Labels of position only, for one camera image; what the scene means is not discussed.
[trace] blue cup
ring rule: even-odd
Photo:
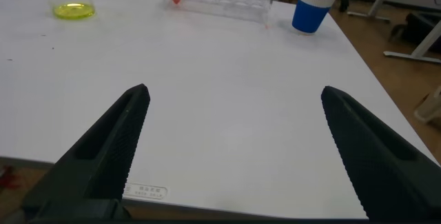
[[[298,0],[292,26],[306,34],[317,31],[335,0]]]

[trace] label sticker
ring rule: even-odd
[[[142,185],[139,183],[126,183],[124,195],[136,196],[146,199],[163,200],[168,193],[166,187],[159,187],[153,185]]]

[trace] table surface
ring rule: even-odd
[[[366,218],[320,93],[352,95],[435,160],[327,15],[296,34],[294,5],[259,23],[94,0],[54,19],[45,0],[0,0],[0,157],[56,162],[128,88],[151,102],[128,182],[167,189],[138,201],[296,218]]]

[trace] yellow liquid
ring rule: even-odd
[[[95,8],[84,3],[67,3],[55,7],[52,11],[56,17],[69,20],[83,19],[95,14]]]

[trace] wooden floor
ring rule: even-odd
[[[351,2],[352,11],[367,12],[371,4]],[[414,45],[401,41],[388,42],[390,31],[395,24],[404,23],[409,10],[383,6],[379,15],[391,17],[392,23],[370,21],[360,17],[349,17],[337,9],[331,15],[346,34],[352,45],[371,68],[379,82],[389,93],[395,104],[407,118],[420,138],[441,163],[441,131],[433,126],[424,125],[413,117],[413,110],[421,99],[441,85],[441,65],[389,59],[382,55],[385,50],[410,53]],[[18,208],[26,192],[44,175],[44,170],[17,168],[20,188],[0,190],[0,218]],[[135,218],[238,218],[235,214],[221,214],[178,207],[130,207]]]

